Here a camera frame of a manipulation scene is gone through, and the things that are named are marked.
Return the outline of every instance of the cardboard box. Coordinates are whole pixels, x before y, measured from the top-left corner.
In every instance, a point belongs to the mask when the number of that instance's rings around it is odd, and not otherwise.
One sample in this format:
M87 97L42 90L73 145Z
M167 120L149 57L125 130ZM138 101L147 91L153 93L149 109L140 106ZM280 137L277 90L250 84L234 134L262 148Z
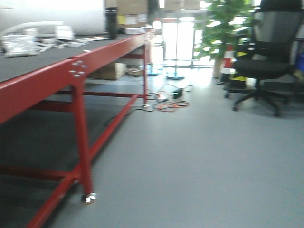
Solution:
M199 10L200 0L165 0L164 10Z
M117 0L105 0L105 7L117 7Z
M147 14L147 0L117 0L118 14Z
M147 14L118 15L119 28L140 28L147 24Z
M181 9L181 0L165 0L164 10L180 10Z
M123 77L126 73L125 63L110 63L98 70L90 73L88 78L93 79L105 79L105 80L117 80Z
M117 0L119 28L140 28L147 24L147 0Z
M200 0L185 0L183 7L185 10L199 10Z

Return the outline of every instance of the red workbench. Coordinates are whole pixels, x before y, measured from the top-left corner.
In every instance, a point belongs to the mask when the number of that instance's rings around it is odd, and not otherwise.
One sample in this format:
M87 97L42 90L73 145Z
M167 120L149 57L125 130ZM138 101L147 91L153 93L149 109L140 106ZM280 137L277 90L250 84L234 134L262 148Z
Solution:
M140 35L120 35L117 40L92 41L90 44L52 49L32 57L0 57L0 124L27 110L72 112L75 119L79 163L72 171L42 170L0 164L0 173L43 180L60 181L49 199L28 223L28 228L38 228L47 220L53 209L69 188L79 181L83 186L83 200L90 204L95 200L90 163L112 132L122 121L137 98L147 102L147 79L144 70L141 94L86 92L87 75L119 58L143 59L146 66L149 56L150 32ZM142 54L130 52L142 49ZM46 101L54 93L70 93L71 102ZM129 97L129 102L111 124L89 147L84 95Z

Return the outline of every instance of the gray floor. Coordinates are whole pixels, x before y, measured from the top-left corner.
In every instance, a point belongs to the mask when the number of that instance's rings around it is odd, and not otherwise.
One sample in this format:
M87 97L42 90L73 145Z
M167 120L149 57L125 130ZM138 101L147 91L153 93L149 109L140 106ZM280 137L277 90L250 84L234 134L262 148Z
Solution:
M45 228L304 227L303 96L282 105L280 118L262 101L233 112L242 95L225 99L210 70L181 73L181 81L151 76L149 88L194 85L183 97L189 107L128 116L93 163L97 201L81 204L75 185ZM136 92L140 81L126 76L103 89ZM91 142L125 101L86 98ZM69 169L77 160L70 126L70 114L21 114L0 126L1 161ZM0 227L20 228L55 183L0 176L0 186Z

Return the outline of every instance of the wall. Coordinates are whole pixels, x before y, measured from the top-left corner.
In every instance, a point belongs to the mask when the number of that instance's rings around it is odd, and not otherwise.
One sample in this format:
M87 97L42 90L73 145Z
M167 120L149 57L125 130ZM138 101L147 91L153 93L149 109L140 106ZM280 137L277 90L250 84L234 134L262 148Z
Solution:
M105 31L103 0L0 0L0 31L14 25L47 20L62 20L77 35L101 34Z

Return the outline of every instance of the green leaves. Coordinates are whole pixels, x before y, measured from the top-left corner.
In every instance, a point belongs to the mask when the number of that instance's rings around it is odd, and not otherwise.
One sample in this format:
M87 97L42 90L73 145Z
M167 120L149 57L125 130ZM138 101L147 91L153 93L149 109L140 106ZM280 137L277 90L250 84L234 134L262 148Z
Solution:
M209 16L205 27L196 24L196 30L203 30L203 39L195 51L196 58L210 56L210 59L223 58L227 44L237 44L236 34L246 34L248 29L237 31L237 29L249 25L250 11L252 6L250 0L205 0L211 3L208 7ZM245 17L241 23L232 23L236 17Z

